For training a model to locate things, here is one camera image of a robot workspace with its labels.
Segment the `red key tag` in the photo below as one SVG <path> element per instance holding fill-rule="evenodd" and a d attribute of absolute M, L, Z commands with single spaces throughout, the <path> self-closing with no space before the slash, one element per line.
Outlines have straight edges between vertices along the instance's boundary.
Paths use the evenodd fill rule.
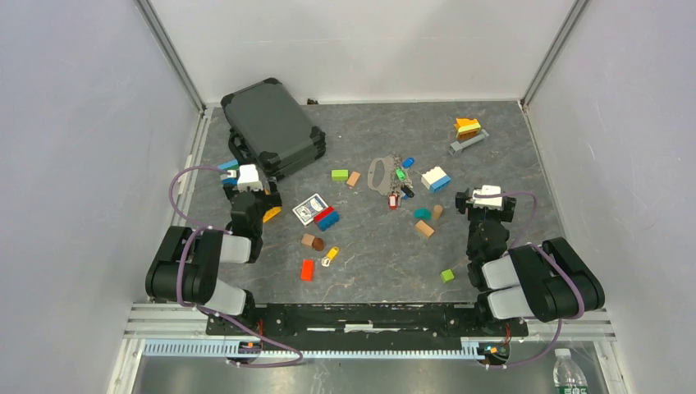
<path fill-rule="evenodd" d="M 388 195 L 388 206 L 391 210 L 399 207 L 399 196 L 397 194 L 391 193 Z"/>

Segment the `metal keyring plate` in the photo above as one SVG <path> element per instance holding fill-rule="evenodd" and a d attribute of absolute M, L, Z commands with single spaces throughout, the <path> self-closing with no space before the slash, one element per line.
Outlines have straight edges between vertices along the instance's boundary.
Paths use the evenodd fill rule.
<path fill-rule="evenodd" d="M 394 192 L 399 185 L 396 175 L 397 157 L 393 155 L 375 158 L 369 166 L 368 188 L 383 196 Z"/>

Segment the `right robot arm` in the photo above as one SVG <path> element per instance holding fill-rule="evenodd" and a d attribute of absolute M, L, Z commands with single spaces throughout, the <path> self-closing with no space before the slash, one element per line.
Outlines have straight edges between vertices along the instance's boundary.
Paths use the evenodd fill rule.
<path fill-rule="evenodd" d="M 506 224 L 520 195 L 484 185 L 455 197 L 457 211 L 469 220 L 467 273 L 480 292 L 474 325 L 485 335 L 498 333 L 513 318 L 577 319 L 605 305 L 600 281 L 566 238 L 539 244 L 510 238 Z"/>

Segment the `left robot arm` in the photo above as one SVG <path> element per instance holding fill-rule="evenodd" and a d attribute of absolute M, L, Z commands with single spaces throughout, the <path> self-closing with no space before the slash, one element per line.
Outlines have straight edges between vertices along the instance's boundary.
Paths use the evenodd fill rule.
<path fill-rule="evenodd" d="M 282 206 L 275 179 L 261 191 L 231 189 L 231 221 L 222 231 L 171 226 L 145 277 L 148 296 L 160 301 L 183 301 L 226 314 L 238 334 L 252 332 L 258 313 L 250 291 L 218 278 L 222 263 L 255 263 L 263 248 L 263 217 Z"/>

